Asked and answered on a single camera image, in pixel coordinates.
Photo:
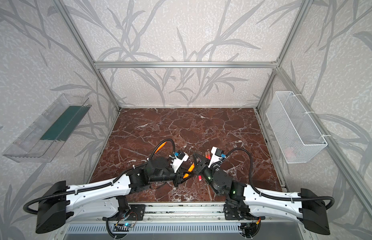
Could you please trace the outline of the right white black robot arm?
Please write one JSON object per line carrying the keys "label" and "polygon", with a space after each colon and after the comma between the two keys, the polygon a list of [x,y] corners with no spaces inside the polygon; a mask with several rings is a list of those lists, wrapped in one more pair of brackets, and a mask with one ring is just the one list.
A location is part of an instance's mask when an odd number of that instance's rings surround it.
{"label": "right white black robot arm", "polygon": [[225,211],[229,218],[253,220],[277,217],[302,224],[310,232],[329,235],[327,210],[335,200],[329,196],[317,196],[302,188],[300,192],[276,192],[256,188],[253,184],[234,181],[228,173],[212,170],[210,160],[193,154],[195,174],[202,176],[218,196],[224,196]]}

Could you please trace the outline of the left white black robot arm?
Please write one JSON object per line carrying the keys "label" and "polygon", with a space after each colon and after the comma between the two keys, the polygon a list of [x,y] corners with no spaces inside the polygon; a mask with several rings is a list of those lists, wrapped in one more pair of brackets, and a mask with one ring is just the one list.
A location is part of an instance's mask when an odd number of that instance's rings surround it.
{"label": "left white black robot arm", "polygon": [[35,231],[49,233],[77,219],[123,220],[133,212],[128,195],[145,191],[153,183],[172,182],[177,187],[186,181],[186,174],[187,169],[174,170],[166,158],[158,157],[113,179],[87,185],[55,183],[38,201]]}

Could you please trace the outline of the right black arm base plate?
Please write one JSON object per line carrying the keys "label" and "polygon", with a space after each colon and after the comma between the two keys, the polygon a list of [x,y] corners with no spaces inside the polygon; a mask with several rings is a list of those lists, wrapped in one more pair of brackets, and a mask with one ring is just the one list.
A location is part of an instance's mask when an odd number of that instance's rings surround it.
{"label": "right black arm base plate", "polygon": [[224,204],[225,220],[255,220],[257,217],[250,213],[247,205],[240,205],[239,207]]}

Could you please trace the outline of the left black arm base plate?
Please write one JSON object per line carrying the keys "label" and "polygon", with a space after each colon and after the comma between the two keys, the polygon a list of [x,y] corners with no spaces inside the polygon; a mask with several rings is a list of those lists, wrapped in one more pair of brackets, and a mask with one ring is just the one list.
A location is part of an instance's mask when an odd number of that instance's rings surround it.
{"label": "left black arm base plate", "polygon": [[145,215],[146,205],[133,204],[128,207],[118,207],[117,213],[110,218],[103,217],[103,221],[142,221]]}

